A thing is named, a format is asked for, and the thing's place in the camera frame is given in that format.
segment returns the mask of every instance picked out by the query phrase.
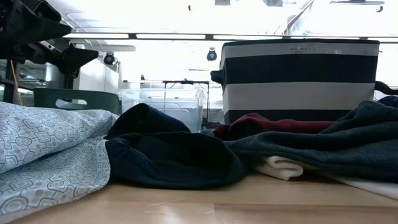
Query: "navy and white striped fabric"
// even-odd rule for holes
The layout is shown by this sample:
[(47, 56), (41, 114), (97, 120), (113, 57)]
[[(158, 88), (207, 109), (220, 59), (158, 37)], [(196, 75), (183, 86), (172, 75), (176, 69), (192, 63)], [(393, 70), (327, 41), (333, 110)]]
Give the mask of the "navy and white striped fabric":
[(280, 39), (230, 42), (220, 71), (224, 118), (248, 113), (271, 120), (334, 121), (371, 100), (379, 42)]

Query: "maroon fabric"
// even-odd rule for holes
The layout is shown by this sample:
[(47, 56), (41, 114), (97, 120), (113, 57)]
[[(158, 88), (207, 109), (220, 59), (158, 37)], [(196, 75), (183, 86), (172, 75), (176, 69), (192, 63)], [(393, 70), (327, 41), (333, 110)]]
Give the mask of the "maroon fabric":
[(292, 119), (270, 121), (257, 113), (250, 113), (240, 117), (233, 124), (217, 126), (213, 133), (219, 139), (232, 141), (265, 131), (319, 133), (335, 123), (335, 121), (295, 121)]

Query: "light blue patterned cloth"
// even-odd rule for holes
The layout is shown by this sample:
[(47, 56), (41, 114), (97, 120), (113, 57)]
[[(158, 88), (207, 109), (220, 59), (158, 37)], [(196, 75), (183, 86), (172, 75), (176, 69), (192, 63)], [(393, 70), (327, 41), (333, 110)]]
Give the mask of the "light blue patterned cloth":
[(0, 223), (104, 187), (103, 137), (117, 116), (0, 103)]

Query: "white towel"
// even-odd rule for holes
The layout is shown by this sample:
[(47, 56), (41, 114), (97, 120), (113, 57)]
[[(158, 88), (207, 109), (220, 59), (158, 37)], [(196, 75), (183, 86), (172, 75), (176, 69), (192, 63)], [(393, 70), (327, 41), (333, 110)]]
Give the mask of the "white towel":
[[(302, 164), (301, 162), (293, 161), (280, 156), (265, 157), (263, 158), (263, 161), (263, 164), (254, 166), (254, 170), (282, 180), (289, 180), (291, 177), (299, 177), (303, 174), (304, 169), (316, 170), (306, 164)], [(337, 180), (344, 184), (366, 190), (368, 192), (398, 200), (398, 184), (363, 180), (353, 177), (340, 177), (321, 171), (318, 173), (329, 179)]]

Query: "wooden surface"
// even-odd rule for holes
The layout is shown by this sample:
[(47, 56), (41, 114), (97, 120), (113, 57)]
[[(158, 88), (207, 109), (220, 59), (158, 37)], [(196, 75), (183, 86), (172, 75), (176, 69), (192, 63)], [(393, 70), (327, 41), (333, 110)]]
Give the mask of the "wooden surface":
[(325, 179), (293, 182), (252, 175), (213, 190), (108, 185), (25, 223), (398, 223), (398, 201)]

